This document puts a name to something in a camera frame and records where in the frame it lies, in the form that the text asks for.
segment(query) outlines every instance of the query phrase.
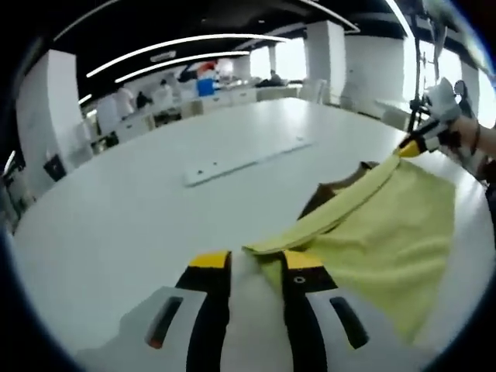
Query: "desk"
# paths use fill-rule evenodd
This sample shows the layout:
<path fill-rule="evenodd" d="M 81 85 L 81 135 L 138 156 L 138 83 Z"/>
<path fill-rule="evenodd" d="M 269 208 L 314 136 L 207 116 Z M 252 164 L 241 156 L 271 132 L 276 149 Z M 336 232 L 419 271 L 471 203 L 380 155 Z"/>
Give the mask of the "desk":
<path fill-rule="evenodd" d="M 75 355 L 116 336 L 119 320 L 161 286 L 173 286 L 194 255 L 233 250 L 223 370 L 291 370 L 281 299 L 240 247 L 292 226 L 319 182 L 350 175 L 361 160 L 384 160 L 404 135 L 294 98 L 174 122 L 57 183 L 19 223 L 13 262 L 43 323 Z M 316 143 L 184 187 L 184 172 L 194 164 L 281 148 L 296 136 Z M 450 159 L 427 153 L 413 162 L 456 184 L 453 250 L 416 341 L 442 350 L 494 269 L 491 217 L 482 186 Z M 248 305 L 254 301 L 256 312 Z"/>

